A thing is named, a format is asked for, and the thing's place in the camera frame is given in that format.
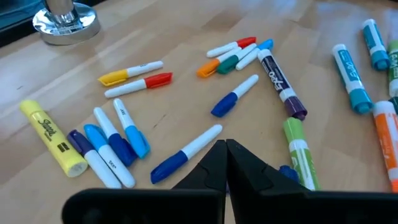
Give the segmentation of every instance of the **purple marker cap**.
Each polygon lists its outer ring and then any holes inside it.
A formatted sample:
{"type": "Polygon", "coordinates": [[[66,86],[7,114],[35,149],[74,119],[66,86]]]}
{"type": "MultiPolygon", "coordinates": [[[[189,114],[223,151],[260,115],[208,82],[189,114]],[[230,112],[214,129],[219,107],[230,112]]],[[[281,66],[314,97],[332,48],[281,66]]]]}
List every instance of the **purple marker cap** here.
{"type": "Polygon", "coordinates": [[[87,152],[95,150],[94,146],[87,140],[87,138],[76,129],[69,132],[67,139],[83,157],[87,152]]]}
{"type": "Polygon", "coordinates": [[[284,101],[287,112],[290,116],[303,121],[308,113],[304,105],[297,98],[297,96],[291,96],[284,101]]]}

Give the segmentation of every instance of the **wooden table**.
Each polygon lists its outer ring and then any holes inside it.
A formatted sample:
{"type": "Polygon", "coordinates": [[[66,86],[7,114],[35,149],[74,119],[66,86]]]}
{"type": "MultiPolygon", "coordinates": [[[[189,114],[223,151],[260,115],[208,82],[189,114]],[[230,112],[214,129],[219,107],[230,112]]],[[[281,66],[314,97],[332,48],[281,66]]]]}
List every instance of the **wooden table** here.
{"type": "MultiPolygon", "coordinates": [[[[216,123],[224,127],[218,139],[234,138],[276,168],[290,164],[282,130],[287,113],[259,62],[226,76],[195,75],[209,60],[207,50],[250,35],[258,42],[274,39],[273,53],[309,111],[304,128],[322,189],[390,191],[373,117],[351,110],[331,48],[346,44],[373,101],[387,100],[387,76],[371,68],[361,24],[374,18],[386,41],[396,7],[354,0],[108,0],[96,6],[102,30],[91,40],[54,47],[32,34],[3,47],[1,223],[60,223],[69,196],[103,187],[92,170],[74,179],[65,176],[19,102],[37,100],[65,134],[96,123],[93,108],[100,106],[122,133],[112,101],[103,95],[107,88],[96,79],[155,60],[163,60],[164,68],[139,78],[171,71],[174,82],[121,97],[152,145],[150,156],[130,168],[136,188],[173,187],[211,144],[160,184],[151,184],[151,170],[216,123]],[[254,73],[258,84],[229,115],[210,114],[220,98],[254,73]]],[[[233,223],[229,202],[226,216],[233,223]]]]}

